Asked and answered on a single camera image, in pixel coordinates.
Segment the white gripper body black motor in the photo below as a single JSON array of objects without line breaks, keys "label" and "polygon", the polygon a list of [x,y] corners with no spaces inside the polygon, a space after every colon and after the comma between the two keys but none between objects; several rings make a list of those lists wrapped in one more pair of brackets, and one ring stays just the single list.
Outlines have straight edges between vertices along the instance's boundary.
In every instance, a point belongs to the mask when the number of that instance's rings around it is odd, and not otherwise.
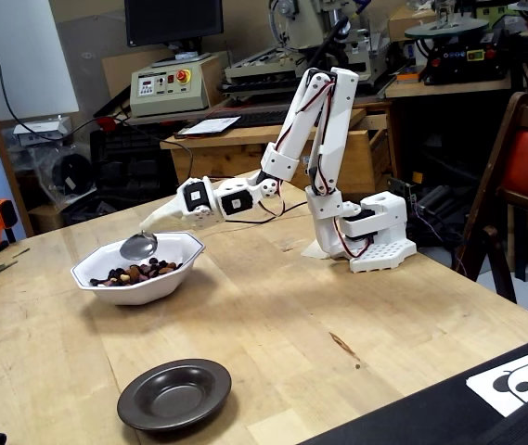
[{"label": "white gripper body black motor", "polygon": [[182,220],[185,223],[188,223],[187,215],[196,208],[210,208],[216,210],[218,212],[218,222],[221,223],[224,221],[215,194],[215,188],[209,177],[189,178],[179,187],[178,194],[185,206],[182,217]]}]

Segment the taped white gripper finger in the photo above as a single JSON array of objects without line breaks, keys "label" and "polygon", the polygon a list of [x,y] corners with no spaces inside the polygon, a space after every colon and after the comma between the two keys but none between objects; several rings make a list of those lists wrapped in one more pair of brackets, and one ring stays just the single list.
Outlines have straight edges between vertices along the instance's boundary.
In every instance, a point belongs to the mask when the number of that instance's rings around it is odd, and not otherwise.
[{"label": "taped white gripper finger", "polygon": [[218,224],[218,212],[210,208],[196,208],[187,215],[191,227],[202,230]]},{"label": "taped white gripper finger", "polygon": [[155,209],[149,216],[139,224],[140,232],[171,232],[186,227],[182,220],[185,208],[180,197],[174,197],[159,208]]}]

